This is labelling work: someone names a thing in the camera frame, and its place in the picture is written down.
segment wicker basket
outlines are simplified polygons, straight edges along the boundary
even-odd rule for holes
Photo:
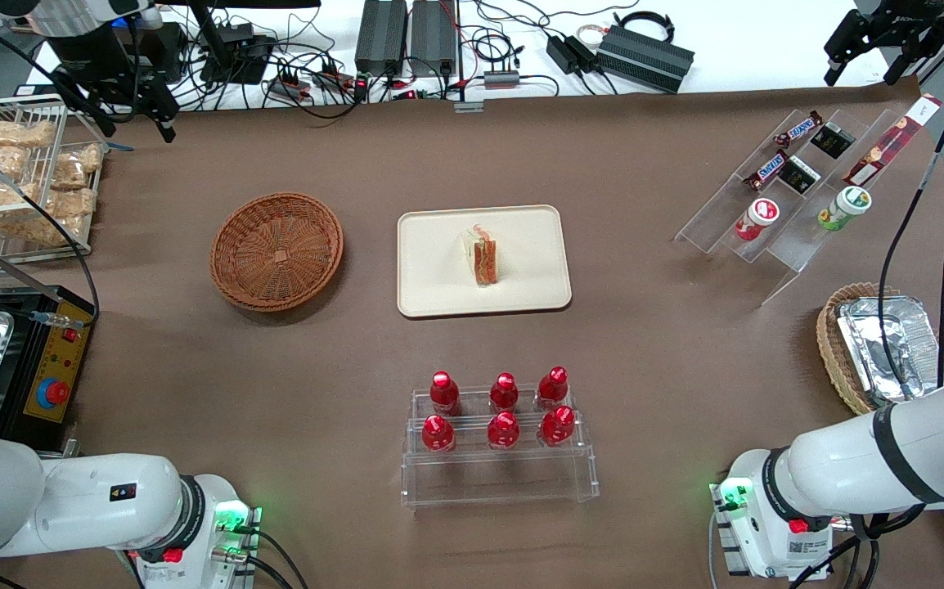
[[[887,287],[887,297],[900,294],[898,290]],[[843,343],[843,333],[839,332],[839,325],[835,321],[835,306],[850,299],[876,295],[879,295],[879,285],[875,283],[858,282],[844,286],[828,298],[828,303],[817,316],[817,348],[820,350],[820,358],[825,362],[825,370],[828,371],[829,380],[832,381],[836,392],[839,392],[843,402],[857,415],[874,411],[876,407],[872,405],[857,379],[850,352]]]
[[[281,312],[326,287],[343,249],[341,225],[326,205],[281,191],[228,217],[210,250],[210,276],[233,305]]]

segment plastic bottle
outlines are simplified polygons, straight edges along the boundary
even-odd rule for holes
[[[452,452],[457,447],[454,426],[438,415],[429,415],[420,430],[420,440],[431,452]]]
[[[509,411],[502,411],[487,425],[487,443],[494,450],[509,450],[519,439],[519,422]]]
[[[428,390],[432,398],[432,407],[436,414],[458,417],[461,414],[461,399],[458,396],[457,383],[442,370],[432,376],[432,385]]]
[[[573,409],[565,405],[556,407],[546,413],[541,419],[541,425],[538,428],[538,441],[548,447],[555,447],[564,443],[567,438],[573,436],[573,429],[576,428],[576,415]]]
[[[519,389],[516,388],[516,378],[508,372],[498,374],[493,387],[490,388],[490,408],[494,413],[513,411],[519,400]]]
[[[566,399],[567,390],[569,385],[566,384],[566,369],[556,366],[541,378],[538,392],[534,395],[534,406],[538,407],[539,411],[555,409]]]

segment candy bar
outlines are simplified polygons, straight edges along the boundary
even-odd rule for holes
[[[832,123],[831,120],[817,130],[813,138],[810,139],[811,144],[816,145],[817,149],[827,153],[832,160],[838,160],[839,156],[843,155],[843,152],[849,149],[850,145],[853,145],[853,142],[856,141],[857,139],[854,138],[853,135],[843,131],[837,124]]]
[[[789,157],[789,163],[778,172],[778,178],[789,184],[791,189],[802,194],[813,186],[813,183],[820,180],[820,174],[813,171],[805,161],[796,156]]]
[[[767,161],[767,163],[759,169],[759,172],[753,172],[752,175],[742,180],[742,182],[752,187],[752,190],[760,191],[763,188],[763,184],[769,182],[788,162],[789,154],[779,149],[778,154],[776,154],[772,160]]]
[[[813,129],[819,124],[824,123],[825,120],[817,114],[816,110],[810,111],[810,116],[804,122],[797,124],[797,126],[792,127],[788,132],[781,133],[780,135],[775,135],[774,142],[779,146],[790,146],[793,145],[793,142],[800,137],[805,137],[810,129]]]

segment aluminum foil container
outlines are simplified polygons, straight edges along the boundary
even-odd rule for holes
[[[924,306],[909,297],[883,299],[883,330],[887,332],[894,368],[883,351],[879,301],[875,297],[846,301],[835,307],[839,331],[850,351],[861,387],[876,407],[906,402],[937,390],[937,339]]]

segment clear acrylic shelf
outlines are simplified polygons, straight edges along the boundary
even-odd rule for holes
[[[600,495],[596,455],[572,394],[566,405],[576,413],[573,436],[558,447],[537,440],[544,411],[534,407],[535,384],[518,384],[514,414],[519,441],[510,450],[487,444],[487,425],[494,417],[488,405],[490,387],[461,389],[461,416],[448,417],[454,426],[456,448],[431,452],[420,440],[425,418],[434,414],[427,390],[413,391],[410,418],[403,443],[404,506],[458,506],[546,499],[584,502]]]
[[[839,191],[850,186],[843,181],[843,176],[875,145],[880,135],[901,118],[893,111],[886,110],[868,126],[838,110],[828,117],[827,122],[836,124],[856,138],[841,156],[832,158],[811,144],[810,138],[816,131],[811,131],[797,145],[786,149],[789,156],[798,157],[820,175],[820,180],[813,183],[804,194],[798,193],[781,178],[772,179],[762,191],[753,191],[742,183],[774,157],[778,150],[774,136],[796,126],[806,117],[805,112],[795,110],[784,119],[675,236],[677,241],[689,241],[705,254],[712,254],[717,247],[723,246],[749,264],[756,262],[763,253],[768,253],[787,266],[789,271],[764,299],[763,304],[796,280],[817,251],[835,234],[817,223],[817,214],[827,208]],[[881,174],[883,171],[880,170],[865,187],[872,187]],[[745,241],[734,232],[734,225],[757,198],[775,201],[781,209],[781,216],[759,237]]]

